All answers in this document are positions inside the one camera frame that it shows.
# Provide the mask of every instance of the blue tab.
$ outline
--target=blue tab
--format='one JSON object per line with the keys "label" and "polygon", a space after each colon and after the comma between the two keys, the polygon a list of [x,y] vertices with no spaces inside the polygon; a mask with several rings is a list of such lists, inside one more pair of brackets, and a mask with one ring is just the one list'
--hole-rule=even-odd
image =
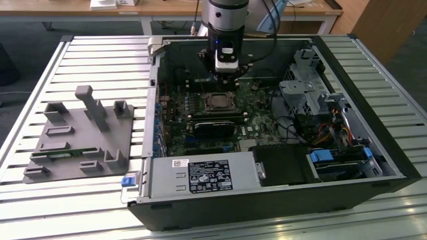
{"label": "blue tab", "polygon": [[363,148],[363,152],[367,156],[367,159],[369,159],[373,156],[371,149],[368,147]]}
{"label": "blue tab", "polygon": [[315,152],[309,153],[309,158],[313,163],[319,161]]}
{"label": "blue tab", "polygon": [[133,187],[134,186],[134,177],[133,176],[125,176],[121,178],[121,187]]}
{"label": "blue tab", "polygon": [[315,150],[309,154],[311,161],[315,162],[323,162],[323,161],[332,161],[333,156],[329,150]]}

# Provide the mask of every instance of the black cable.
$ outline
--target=black cable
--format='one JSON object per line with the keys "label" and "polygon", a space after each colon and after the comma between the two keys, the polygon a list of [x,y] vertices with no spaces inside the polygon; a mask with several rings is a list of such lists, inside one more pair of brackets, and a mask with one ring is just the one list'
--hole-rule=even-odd
{"label": "black cable", "polygon": [[299,140],[296,137],[289,137],[289,127],[292,127],[293,124],[291,124],[289,126],[285,127],[285,137],[280,137],[281,140],[284,140],[284,143],[288,143],[288,140]]}
{"label": "black cable", "polygon": [[273,40],[272,40],[271,49],[269,49],[269,51],[267,52],[267,54],[265,54],[264,56],[259,57],[259,58],[252,59],[252,60],[249,61],[251,64],[255,63],[255,62],[257,62],[257,61],[260,61],[260,60],[263,60],[263,59],[265,59],[265,58],[273,53],[273,51],[275,51],[275,49],[276,49],[276,45],[277,45],[277,31],[279,31],[279,29],[277,29],[277,27],[276,27],[276,21],[275,21],[275,18],[273,18],[272,13],[269,12],[269,8],[268,8],[268,6],[267,6],[265,0],[260,0],[260,1],[261,1],[263,5],[264,5],[264,7],[265,7],[268,16],[269,16],[271,21],[272,21],[273,33],[272,33],[271,36],[273,37]]}
{"label": "black cable", "polygon": [[180,27],[179,30],[173,31],[173,34],[175,34],[175,35],[177,35],[177,32],[184,29],[184,27],[185,27],[185,25],[187,25],[187,22],[188,22],[188,21],[184,22],[184,24],[181,25],[181,27]]}
{"label": "black cable", "polygon": [[277,121],[275,121],[275,123],[279,125],[280,128],[283,128],[283,130],[285,130],[287,133],[291,133],[299,140],[299,142],[304,145],[312,146],[312,144],[309,144],[307,142],[307,140],[292,130],[289,130],[289,128],[287,128],[285,126],[283,126],[283,124]]}
{"label": "black cable", "polygon": [[276,27],[276,30],[275,30],[275,34],[277,34],[277,32],[280,30],[280,14],[279,14],[279,9],[276,7],[276,4],[275,4],[273,0],[269,0],[269,1],[271,1],[272,6],[273,6],[275,14],[277,15],[277,27]]}
{"label": "black cable", "polygon": [[291,34],[292,34],[292,32],[293,32],[293,26],[295,26],[295,22],[296,22],[296,12],[295,12],[295,8],[303,8],[303,6],[295,6],[293,5],[293,3],[291,3],[289,1],[288,1],[288,3],[292,5],[292,9],[293,9],[293,22],[292,22],[292,26],[291,26]]}
{"label": "black cable", "polygon": [[156,22],[157,22],[157,24],[160,24],[160,25],[161,25],[161,27],[164,27],[165,29],[168,29],[168,28],[169,28],[166,25],[164,25],[164,24],[161,23],[161,21],[156,21]]}
{"label": "black cable", "polygon": [[200,2],[200,0],[197,0],[197,4],[195,6],[193,22],[196,22],[196,20],[197,20],[199,2]]}

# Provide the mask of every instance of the power supply label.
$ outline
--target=power supply label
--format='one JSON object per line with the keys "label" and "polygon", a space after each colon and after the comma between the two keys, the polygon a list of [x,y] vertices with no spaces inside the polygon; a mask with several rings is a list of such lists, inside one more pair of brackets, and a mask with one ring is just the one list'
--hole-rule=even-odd
{"label": "power supply label", "polygon": [[189,162],[188,181],[192,194],[232,190],[228,160]]}

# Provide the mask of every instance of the wires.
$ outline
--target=wires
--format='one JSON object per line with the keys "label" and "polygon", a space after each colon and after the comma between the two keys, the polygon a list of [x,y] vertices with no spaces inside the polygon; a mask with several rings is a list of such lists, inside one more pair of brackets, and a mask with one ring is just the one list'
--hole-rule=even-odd
{"label": "wires", "polygon": [[185,25],[187,25],[187,23],[188,23],[188,21],[185,21],[184,24],[181,25],[181,27],[180,27],[179,29],[176,29],[176,28],[172,28],[172,27],[168,27],[166,25],[164,25],[164,24],[161,23],[161,21],[156,21],[156,22],[164,27],[164,29],[171,30],[175,35],[177,35],[177,33],[184,29],[184,27],[185,27]]}
{"label": "wires", "polygon": [[283,130],[285,130],[285,135],[288,136],[288,133],[291,133],[295,137],[296,137],[296,139],[299,140],[299,142],[301,143],[301,144],[304,144],[304,145],[311,145],[307,141],[305,141],[305,139],[295,132],[295,131],[292,131],[291,129],[289,129],[289,126],[283,126],[283,124],[280,123],[280,122],[277,122],[277,119],[279,118],[281,118],[281,117],[288,117],[288,116],[280,116],[280,117],[277,117],[276,119],[275,119],[275,123],[277,124],[277,126],[283,129]]}
{"label": "wires", "polygon": [[[272,46],[271,46],[271,49],[269,51],[267,52],[267,54],[259,58],[255,58],[249,61],[249,63],[255,63],[255,62],[259,62],[260,60],[265,59],[275,51],[276,49],[276,45],[277,45],[277,31],[279,31],[279,26],[280,26],[280,19],[279,19],[279,23],[276,24],[276,21],[275,21],[275,18],[273,18],[273,15],[269,11],[269,8],[267,6],[267,3],[265,3],[265,0],[260,0],[263,5],[264,5],[264,8],[267,10],[267,13],[268,13],[268,16],[269,16],[269,19],[271,19],[271,22],[272,22],[272,27],[273,27],[273,33],[271,34],[271,36],[273,37],[273,40],[272,40]],[[273,5],[273,8],[275,8],[275,11],[276,11],[276,14],[279,16],[279,10],[277,10],[277,7],[276,7],[276,4],[272,4]]]}
{"label": "wires", "polygon": [[340,127],[347,133],[348,144],[351,145],[352,144],[352,132],[351,132],[349,128],[345,127],[344,125],[340,125]]}
{"label": "wires", "polygon": [[200,3],[200,0],[197,0],[197,4],[195,6],[193,22],[196,22],[196,20],[197,20],[199,3]]}
{"label": "wires", "polygon": [[275,14],[277,16],[277,27],[276,27],[275,33],[273,33],[273,34],[277,34],[277,32],[280,30],[280,14],[279,14],[277,6],[276,6],[273,0],[269,0],[269,1],[271,1],[271,4],[272,4],[272,7],[273,7]]}
{"label": "wires", "polygon": [[184,24],[181,25],[181,27],[180,27],[179,30],[173,31],[173,34],[175,34],[175,35],[177,35],[177,32],[184,29],[184,27],[185,27],[185,25],[187,25],[187,22],[188,22],[188,21],[184,22]]}
{"label": "wires", "polygon": [[332,137],[331,133],[328,133],[323,138],[320,138],[317,141],[315,141],[312,143],[312,145],[317,145],[319,143],[323,143],[324,141],[327,141],[329,138]]}
{"label": "wires", "polygon": [[304,8],[304,7],[303,7],[303,6],[295,6],[293,3],[291,3],[289,1],[288,1],[288,3],[292,5],[291,8],[293,9],[293,22],[292,22],[291,32],[289,32],[289,33],[292,34],[292,32],[293,32],[293,26],[295,26],[295,22],[296,22],[296,12],[295,12],[295,9],[296,9],[296,8],[301,9],[301,8]]}

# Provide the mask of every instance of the metal bracket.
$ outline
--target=metal bracket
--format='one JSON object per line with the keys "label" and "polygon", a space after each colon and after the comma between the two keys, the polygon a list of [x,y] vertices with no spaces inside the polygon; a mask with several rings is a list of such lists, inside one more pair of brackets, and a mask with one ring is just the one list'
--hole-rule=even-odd
{"label": "metal bracket", "polygon": [[158,54],[158,52],[162,49],[162,46],[164,46],[164,43],[162,43],[162,37],[161,36],[152,36],[148,39],[146,48],[148,48],[149,57],[153,57],[154,55]]}
{"label": "metal bracket", "polygon": [[305,81],[281,81],[279,84],[284,94],[304,94],[316,90],[313,85]]}

